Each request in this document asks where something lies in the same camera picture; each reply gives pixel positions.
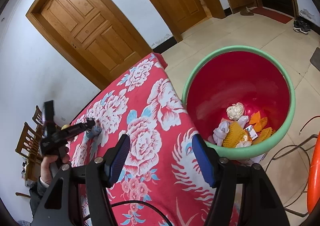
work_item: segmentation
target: table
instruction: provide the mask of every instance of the table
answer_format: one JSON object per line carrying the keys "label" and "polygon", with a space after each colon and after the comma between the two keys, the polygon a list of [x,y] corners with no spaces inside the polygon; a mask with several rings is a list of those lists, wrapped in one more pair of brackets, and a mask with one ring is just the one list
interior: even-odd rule
{"label": "table", "polygon": [[[175,225],[203,225],[215,190],[204,181],[191,147],[197,133],[174,91],[160,54],[149,54],[102,91],[72,122],[92,117],[102,132],[94,139],[84,133],[69,144],[72,166],[88,164],[130,136],[131,149],[118,182],[107,189],[110,203],[147,201]],[[83,214],[89,214],[85,187],[80,187]],[[148,207],[113,208],[119,225],[167,225]],[[234,206],[230,225],[239,211]]]}

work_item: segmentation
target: trash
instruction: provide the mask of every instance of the trash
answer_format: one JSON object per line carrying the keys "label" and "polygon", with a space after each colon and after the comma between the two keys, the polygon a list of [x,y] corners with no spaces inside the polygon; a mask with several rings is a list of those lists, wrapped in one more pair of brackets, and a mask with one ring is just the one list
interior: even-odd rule
{"label": "trash", "polygon": [[236,148],[244,148],[244,147],[249,147],[251,146],[252,142],[250,141],[240,141],[237,145]]}
{"label": "trash", "polygon": [[261,119],[261,116],[260,116],[260,112],[258,111],[258,112],[251,115],[249,125],[253,125],[253,124],[258,123],[260,121],[260,119]]}
{"label": "trash", "polygon": [[250,137],[254,140],[258,137],[258,134],[255,132],[252,125],[247,126],[244,130],[249,132]]}
{"label": "trash", "polygon": [[237,122],[232,122],[229,126],[229,133],[222,142],[222,146],[226,148],[235,148],[245,135],[247,135],[247,133],[242,127],[240,127]]}
{"label": "trash", "polygon": [[223,140],[226,138],[229,132],[229,123],[228,121],[222,121],[219,124],[219,127],[213,130],[213,140],[217,146],[221,147]]}
{"label": "trash", "polygon": [[249,121],[249,116],[241,116],[237,122],[240,125],[240,127],[244,128],[244,126],[248,123]]}
{"label": "trash", "polygon": [[244,113],[244,106],[242,103],[232,104],[227,108],[227,115],[230,120],[238,120]]}
{"label": "trash", "polygon": [[264,140],[266,140],[267,138],[269,138],[272,134],[272,128],[271,127],[268,127],[266,129],[263,129],[260,133],[260,135],[258,136],[257,139],[255,139],[252,144],[253,145],[256,145]]}
{"label": "trash", "polygon": [[260,132],[267,125],[267,123],[268,123],[268,118],[264,117],[260,119],[260,121],[256,123],[253,128],[256,132]]}

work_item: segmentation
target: shoe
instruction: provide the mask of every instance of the shoe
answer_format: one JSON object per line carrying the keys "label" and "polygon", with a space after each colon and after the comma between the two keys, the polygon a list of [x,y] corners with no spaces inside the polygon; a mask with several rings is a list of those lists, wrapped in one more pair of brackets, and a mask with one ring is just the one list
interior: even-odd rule
{"label": "shoe", "polygon": [[304,28],[307,30],[307,31],[310,31],[311,30],[311,27],[308,23],[304,22],[304,21],[301,21],[301,24],[304,26]]}
{"label": "shoe", "polygon": [[303,24],[300,21],[293,22],[293,30],[297,33],[302,33],[305,35],[308,34],[308,30],[303,26]]}
{"label": "shoe", "polygon": [[300,22],[308,31],[311,30],[310,25],[305,21],[303,17],[298,16],[297,21]]}
{"label": "shoe", "polygon": [[240,11],[240,15],[242,15],[242,16],[253,16],[254,14],[248,7],[245,7],[244,10]]}

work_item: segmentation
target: orange object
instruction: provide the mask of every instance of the orange object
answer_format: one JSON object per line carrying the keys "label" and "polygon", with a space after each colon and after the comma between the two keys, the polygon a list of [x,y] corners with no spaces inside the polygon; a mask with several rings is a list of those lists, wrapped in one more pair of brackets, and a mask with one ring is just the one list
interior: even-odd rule
{"label": "orange object", "polygon": [[252,144],[256,145],[256,144],[266,140],[267,138],[269,138],[271,136],[271,133],[272,133],[272,128],[271,127],[263,129],[261,131],[260,135],[254,141],[252,141]]}
{"label": "orange object", "polygon": [[253,126],[253,129],[254,129],[255,132],[260,132],[260,131],[262,130],[261,123],[258,122],[257,124],[255,124],[255,125]]}
{"label": "orange object", "polygon": [[223,140],[222,146],[225,148],[235,148],[240,140],[248,140],[248,138],[244,138],[246,135],[246,131],[240,127],[238,122],[234,121],[229,125],[229,132]]}
{"label": "orange object", "polygon": [[261,119],[261,116],[260,116],[260,112],[256,112],[256,113],[253,113],[251,115],[251,119],[250,119],[250,122],[249,122],[249,125],[253,125],[253,124],[256,124],[260,121]]}
{"label": "orange object", "polygon": [[262,119],[259,121],[259,123],[261,124],[261,129],[263,129],[263,128],[267,125],[267,123],[268,123],[268,118],[267,118],[267,117],[262,118]]}
{"label": "orange object", "polygon": [[307,206],[310,214],[320,197],[320,133],[313,152],[309,170]]}

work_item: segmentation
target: beige floor tile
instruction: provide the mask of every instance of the beige floor tile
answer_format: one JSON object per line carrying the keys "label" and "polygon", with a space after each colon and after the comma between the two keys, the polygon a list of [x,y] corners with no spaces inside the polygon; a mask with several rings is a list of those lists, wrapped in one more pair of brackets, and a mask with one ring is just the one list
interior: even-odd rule
{"label": "beige floor tile", "polygon": [[185,59],[178,66],[167,71],[168,77],[171,83],[181,99],[184,85],[191,73],[191,71],[196,67],[196,65],[204,58],[204,55],[196,53],[195,55]]}
{"label": "beige floor tile", "polygon": [[293,83],[293,87],[297,88],[298,84],[301,82],[303,76],[301,74],[299,74],[295,69],[293,69],[291,66],[287,65],[285,63],[284,60],[280,59],[278,56],[272,54],[268,48],[267,50],[265,50],[265,46],[261,48],[261,50],[265,51],[266,53],[270,54],[271,56],[273,56],[274,58],[276,58],[276,60],[284,67],[284,69],[287,71],[287,73],[290,76],[290,79]]}
{"label": "beige floor tile", "polygon": [[[290,139],[284,138],[283,141],[289,143]],[[297,151],[271,162],[267,175],[282,203],[287,202],[308,179],[308,172]]]}
{"label": "beige floor tile", "polygon": [[219,30],[231,33],[237,28],[249,24],[256,19],[258,19],[256,16],[242,16],[240,14],[233,14],[215,22],[214,26]]}
{"label": "beige floor tile", "polygon": [[226,36],[227,34],[229,33],[217,29],[213,23],[188,36],[186,39],[183,40],[183,42],[191,46],[196,51],[199,51],[208,46],[209,44],[212,44],[214,41],[217,41],[220,38]]}
{"label": "beige floor tile", "polygon": [[307,72],[310,58],[313,54],[312,50],[302,46],[284,34],[280,34],[273,39],[262,50],[271,53],[276,59],[282,60],[301,75]]}
{"label": "beige floor tile", "polygon": [[304,78],[311,84],[311,86],[320,94],[320,72],[310,64]]}
{"label": "beige floor tile", "polygon": [[200,24],[194,25],[193,27],[189,28],[187,31],[185,31],[181,34],[182,38],[185,39],[188,36],[194,34],[195,32],[201,30],[202,28],[207,27],[207,26],[211,25],[212,23],[217,22],[219,20],[220,19],[217,19],[217,18],[210,18]]}
{"label": "beige floor tile", "polygon": [[[290,198],[290,200],[287,201],[284,205],[286,206],[286,205],[290,204],[291,202],[293,202],[300,195],[303,188],[304,188],[304,185],[302,185],[302,187],[295,193],[295,195],[292,196]],[[303,193],[295,203],[293,203],[292,205],[290,205],[287,208],[290,210],[305,214],[308,211],[308,209],[307,209],[307,194]],[[307,218],[307,217],[301,218],[301,217],[298,217],[298,216],[293,215],[288,212],[287,212],[287,216],[288,216],[288,219],[290,222],[290,226],[299,226]]]}
{"label": "beige floor tile", "polygon": [[220,38],[219,40],[213,42],[212,44],[208,45],[207,47],[201,49],[199,52],[202,53],[203,55],[208,55],[209,53],[220,49],[225,46],[230,46],[230,45],[249,45],[244,43],[242,40],[234,36],[232,33],[224,36],[223,38]]}
{"label": "beige floor tile", "polygon": [[[302,79],[298,87],[295,89],[296,92],[296,111],[292,124],[289,128],[288,135],[294,144],[298,145],[307,139],[312,134],[318,134],[320,128],[320,118],[312,120],[301,132],[299,131],[302,126],[313,116],[320,114],[320,95],[316,90],[306,81]],[[316,139],[312,139],[304,148],[307,149],[313,146],[316,142]],[[313,149],[308,151],[310,158],[312,157]],[[307,159],[301,153],[305,165],[308,166]]]}
{"label": "beige floor tile", "polygon": [[285,29],[285,24],[265,17],[252,21],[236,29],[231,34],[234,38],[240,40],[241,44],[250,44],[260,49]]}
{"label": "beige floor tile", "polygon": [[173,67],[177,66],[183,60],[189,58],[195,53],[196,50],[183,42],[175,44],[173,47],[162,53],[164,60],[168,64],[166,71],[171,70]]}
{"label": "beige floor tile", "polygon": [[283,34],[301,44],[303,47],[307,48],[310,51],[314,52],[316,47],[319,46],[320,36],[313,30],[310,30],[308,32],[308,35],[304,35],[295,32],[291,26],[291,28],[286,29]]}
{"label": "beige floor tile", "polygon": [[[290,137],[286,134],[284,136],[284,138],[273,148],[271,149],[268,154],[265,156],[265,158],[260,161],[260,165],[265,169],[269,163],[269,161],[271,160],[271,158],[276,154],[276,152],[278,152],[281,148],[285,147],[285,146],[289,146],[292,145],[293,142],[291,141]],[[276,157],[279,157],[281,154],[285,153],[286,151],[290,150],[291,148],[286,148],[284,150],[282,150],[279,154],[276,155]],[[272,164],[270,165],[274,165],[277,164],[278,162],[281,162],[281,159],[279,160],[273,160]]]}

